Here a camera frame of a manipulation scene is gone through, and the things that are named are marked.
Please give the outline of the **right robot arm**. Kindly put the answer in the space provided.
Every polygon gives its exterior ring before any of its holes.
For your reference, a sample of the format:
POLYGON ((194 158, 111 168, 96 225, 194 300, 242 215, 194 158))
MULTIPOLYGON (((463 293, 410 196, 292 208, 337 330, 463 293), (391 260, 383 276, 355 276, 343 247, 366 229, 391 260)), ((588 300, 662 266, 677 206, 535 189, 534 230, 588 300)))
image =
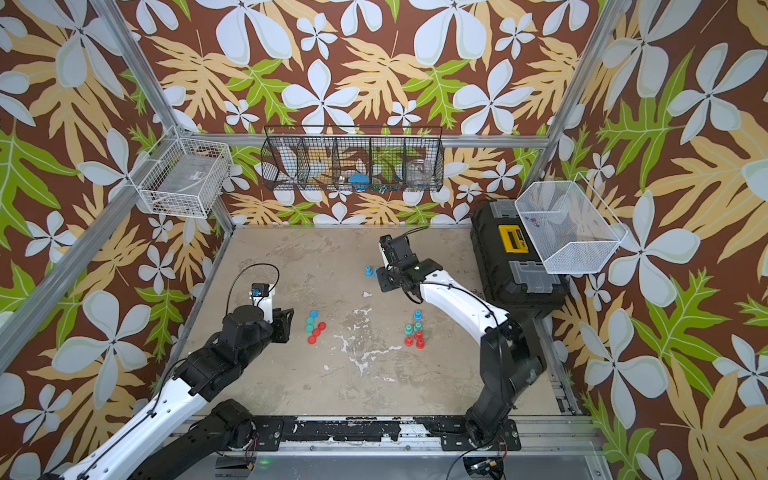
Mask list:
POLYGON ((547 370, 534 327, 463 287, 434 260, 420 260, 406 234, 386 234, 378 246, 383 292, 400 289, 414 303, 439 308, 477 341, 483 388, 464 415, 464 428, 474 447, 492 444, 515 402, 547 370))

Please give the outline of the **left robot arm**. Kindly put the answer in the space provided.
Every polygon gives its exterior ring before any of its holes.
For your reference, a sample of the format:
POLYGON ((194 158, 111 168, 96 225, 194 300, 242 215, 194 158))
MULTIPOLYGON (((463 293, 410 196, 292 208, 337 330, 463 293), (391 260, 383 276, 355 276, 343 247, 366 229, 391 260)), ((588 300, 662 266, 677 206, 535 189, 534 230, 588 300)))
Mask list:
POLYGON ((294 312, 265 313, 253 305, 225 315, 220 332, 179 361, 157 395, 92 454, 59 473, 61 479, 175 479, 203 458, 248 450, 258 436, 252 414, 234 400, 215 406, 184 435, 170 435, 273 343, 290 338, 294 312))

